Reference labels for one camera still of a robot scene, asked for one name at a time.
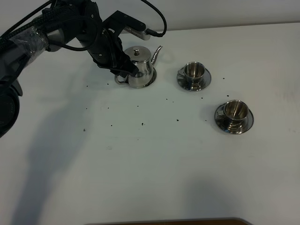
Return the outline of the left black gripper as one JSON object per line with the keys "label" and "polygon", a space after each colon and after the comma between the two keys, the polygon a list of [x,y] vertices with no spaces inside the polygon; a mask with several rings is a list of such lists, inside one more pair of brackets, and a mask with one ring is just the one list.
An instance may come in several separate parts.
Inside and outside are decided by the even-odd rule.
{"label": "left black gripper", "polygon": [[97,64],[109,68],[116,81],[118,81],[119,76],[124,79],[128,75],[135,76],[139,69],[123,51],[120,53],[120,59],[117,62],[113,33],[103,25],[100,16],[96,14],[86,16],[89,19],[82,22],[82,29],[78,35],[81,45],[88,47],[89,54]]}

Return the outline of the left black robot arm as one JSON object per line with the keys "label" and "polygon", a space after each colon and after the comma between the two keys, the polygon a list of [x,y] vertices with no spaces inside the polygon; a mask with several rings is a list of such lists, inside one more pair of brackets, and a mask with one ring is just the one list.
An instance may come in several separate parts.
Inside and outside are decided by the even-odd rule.
{"label": "left black robot arm", "polygon": [[0,38],[0,133],[17,120],[23,95],[21,72],[43,52],[87,51],[100,67],[114,75],[136,75],[138,68],[124,53],[123,30],[114,18],[103,21],[90,0],[50,0],[23,18]]}

